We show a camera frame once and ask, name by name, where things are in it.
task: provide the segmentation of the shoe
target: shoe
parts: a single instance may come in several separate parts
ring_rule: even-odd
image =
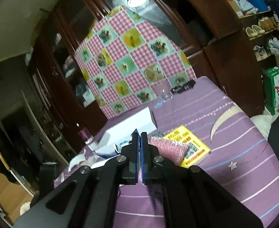
[[[265,30],[257,25],[252,25],[252,29],[258,33],[258,35],[265,33]]]
[[[259,54],[260,54],[262,60],[267,58],[267,52],[266,52],[264,46],[260,47]]]
[[[270,17],[269,20],[271,20],[271,22],[274,24],[275,28],[277,28],[277,22],[276,22],[274,16]]]
[[[247,35],[248,35],[249,38],[253,38],[253,37],[258,36],[258,33],[255,32],[255,31],[254,31],[253,29],[251,29],[250,27],[247,27],[247,28],[245,29],[245,31],[246,31],[246,33],[247,33]]]
[[[268,22],[262,18],[258,21],[258,26],[260,26],[262,29],[264,29],[266,32],[269,32],[271,30]]]
[[[276,37],[274,37],[273,39],[269,39],[268,42],[267,42],[267,47],[268,48],[272,48],[273,47],[273,45],[272,45],[273,41],[278,41],[278,40],[277,40]]]
[[[269,25],[269,27],[271,28],[271,30],[275,29],[274,23],[273,23],[268,17],[265,17],[265,18],[264,18],[264,21],[267,22],[267,24]]]
[[[260,56],[260,54],[259,54],[259,51],[256,49],[256,48],[254,48],[254,53],[255,53],[255,56],[256,56],[256,59],[257,59],[257,61],[259,62],[259,61],[261,61],[262,59],[261,59],[261,56]]]
[[[267,52],[266,52],[264,46],[260,47],[260,46],[256,45],[254,47],[254,51],[257,51],[259,53],[259,55],[260,55],[262,60],[264,60],[264,59],[266,59],[268,57]]]

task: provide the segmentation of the blue gripper pad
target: blue gripper pad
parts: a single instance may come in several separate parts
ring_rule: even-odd
[[[138,177],[139,177],[139,154],[140,154],[140,134],[138,133],[137,129],[132,133],[132,135],[136,133],[137,135],[137,154],[136,154],[136,165],[135,165],[135,172],[136,172],[136,183],[138,183]]]
[[[144,160],[144,145],[143,138],[140,138],[140,162],[142,168],[142,182],[145,183],[145,160]]]

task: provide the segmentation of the wooden cabinet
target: wooden cabinet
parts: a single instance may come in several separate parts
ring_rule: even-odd
[[[73,56],[94,22],[118,5],[128,6],[166,34],[184,51],[197,77],[208,76],[249,116],[263,111],[250,42],[225,0],[60,0],[37,40],[33,61],[43,102],[56,114],[76,152],[84,145],[78,131],[86,127],[95,135],[107,119],[97,102],[90,102]]]

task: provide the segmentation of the ceiling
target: ceiling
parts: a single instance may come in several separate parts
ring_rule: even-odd
[[[32,32],[43,8],[51,11],[58,0],[0,0],[0,62],[30,51]]]

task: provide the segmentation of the green and white box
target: green and white box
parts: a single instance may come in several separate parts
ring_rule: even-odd
[[[279,112],[279,68],[263,71],[265,106],[272,115]]]

